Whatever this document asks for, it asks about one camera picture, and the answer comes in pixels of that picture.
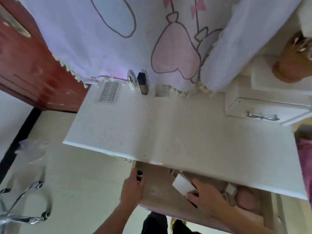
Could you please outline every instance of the red door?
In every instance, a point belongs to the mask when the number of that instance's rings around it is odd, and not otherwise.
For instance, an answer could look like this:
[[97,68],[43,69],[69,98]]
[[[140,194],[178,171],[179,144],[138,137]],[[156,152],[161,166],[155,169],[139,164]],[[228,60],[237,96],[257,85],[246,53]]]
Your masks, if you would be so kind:
[[77,112],[87,89],[53,58],[33,17],[19,2],[0,4],[31,35],[25,37],[0,16],[0,89],[43,110]]

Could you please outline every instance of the tiled floor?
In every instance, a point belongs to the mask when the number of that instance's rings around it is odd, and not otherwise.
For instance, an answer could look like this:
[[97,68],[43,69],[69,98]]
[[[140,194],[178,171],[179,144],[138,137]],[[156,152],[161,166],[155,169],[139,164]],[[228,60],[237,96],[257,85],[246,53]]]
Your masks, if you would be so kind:
[[[24,206],[19,209],[23,210],[24,215],[41,215],[47,204],[46,194],[51,194],[53,208],[46,222],[35,226],[22,225],[20,234],[92,233],[118,204],[131,163],[119,157],[63,144],[74,118],[75,114],[45,111],[29,135],[29,138],[49,142],[45,154],[46,179],[44,189],[29,194]],[[0,188],[6,186],[14,169],[16,166],[13,165]],[[32,173],[17,183],[25,186],[39,179],[40,172]],[[149,211],[137,208],[124,233],[141,233],[148,214]],[[193,223],[188,223],[188,227],[202,234],[222,233]]]

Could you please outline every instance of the black pants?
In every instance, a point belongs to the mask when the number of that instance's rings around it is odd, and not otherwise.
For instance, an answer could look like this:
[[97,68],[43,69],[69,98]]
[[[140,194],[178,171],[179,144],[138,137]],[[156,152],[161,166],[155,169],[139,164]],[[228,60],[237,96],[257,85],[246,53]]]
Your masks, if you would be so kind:
[[[168,223],[165,215],[151,212],[143,222],[141,234],[168,234]],[[195,234],[181,220],[176,220],[173,234]]]

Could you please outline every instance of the black bottle cap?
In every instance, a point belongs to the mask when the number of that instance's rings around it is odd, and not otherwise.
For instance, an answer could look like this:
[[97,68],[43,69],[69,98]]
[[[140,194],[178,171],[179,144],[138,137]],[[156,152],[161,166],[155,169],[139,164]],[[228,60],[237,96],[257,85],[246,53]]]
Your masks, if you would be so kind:
[[138,84],[139,85],[146,85],[146,76],[145,73],[140,72],[138,74]]

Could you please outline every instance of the drawer front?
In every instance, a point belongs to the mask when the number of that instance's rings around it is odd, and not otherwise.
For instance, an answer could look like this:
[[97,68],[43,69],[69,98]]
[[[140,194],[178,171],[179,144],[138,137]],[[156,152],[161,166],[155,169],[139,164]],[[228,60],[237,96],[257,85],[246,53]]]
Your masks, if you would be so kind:
[[305,114],[309,110],[310,108],[307,106],[237,98],[225,111],[225,114],[280,123]]
[[[134,166],[141,170],[143,176],[146,178],[143,200],[139,204],[140,207],[166,216],[197,223],[224,232],[230,232],[219,220],[208,217],[204,215],[201,210],[193,207],[193,205],[172,186],[175,177],[169,173],[168,168],[139,161],[134,162]],[[227,182],[223,180],[188,172],[183,172],[183,174],[189,180],[197,178],[201,182],[209,183],[221,192],[225,190],[227,185]],[[274,230],[271,193],[254,188],[250,189],[260,201],[259,214],[263,216],[265,226]]]

